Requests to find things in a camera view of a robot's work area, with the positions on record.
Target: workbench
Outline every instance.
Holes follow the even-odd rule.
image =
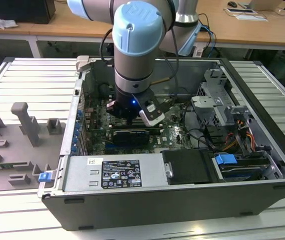
[[[4,62],[0,66],[3,122],[17,124],[17,117],[10,112],[12,103],[26,101],[29,115],[35,116],[38,123],[45,123],[47,118],[59,118],[66,123],[78,79],[75,64],[76,59],[68,58],[15,58]],[[252,61],[231,61],[231,64],[285,133],[284,87],[263,66]],[[128,216],[138,217],[134,209]],[[0,239],[44,237],[69,240],[282,239],[285,238],[285,199],[255,216],[68,232],[37,197],[37,189],[0,191]]]
[[[285,50],[285,17],[264,11],[268,21],[238,20],[224,12],[228,0],[199,0],[197,13],[205,13],[210,29],[217,36],[216,47]],[[0,29],[0,39],[28,41],[34,58],[42,57],[38,41],[100,43],[112,26],[89,21],[73,15],[67,4],[55,3],[56,13],[49,24],[18,23],[19,27]],[[203,24],[206,19],[200,16]],[[209,41],[206,32],[200,32],[195,46],[203,49]]]

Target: blue tab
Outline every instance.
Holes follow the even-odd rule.
[[[237,159],[233,154],[219,154],[215,157],[218,165],[220,164],[237,164]]]
[[[192,33],[191,33],[190,37],[188,38],[188,40],[185,42],[185,44],[179,50],[179,52],[178,52],[179,55],[181,55],[181,56],[188,56],[192,52],[192,49],[194,47],[197,35],[198,35],[201,27],[202,27],[202,24],[199,21],[198,25],[194,28],[194,30],[192,31]]]
[[[39,174],[39,178],[38,181],[40,183],[49,183],[52,181],[52,173],[51,172],[42,172],[41,174]]]

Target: power supply label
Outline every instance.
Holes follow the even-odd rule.
[[[142,187],[139,160],[103,161],[101,168],[103,189]]]

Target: blue latch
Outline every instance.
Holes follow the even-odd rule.
[[[52,181],[52,173],[51,172],[42,172],[41,174],[39,174],[39,178],[38,181],[40,183],[49,183]]]
[[[219,154],[215,157],[218,165],[220,164],[237,164],[237,159],[233,154]]]
[[[80,129],[81,128],[81,124],[80,123],[76,123],[75,125],[74,125],[74,127],[76,128],[76,129]]]

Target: yellow wire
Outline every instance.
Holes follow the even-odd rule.
[[[237,140],[233,141],[231,144],[229,144],[228,146],[226,146],[223,151],[226,151],[228,149],[230,149],[231,147],[233,147],[235,144],[237,144]]]

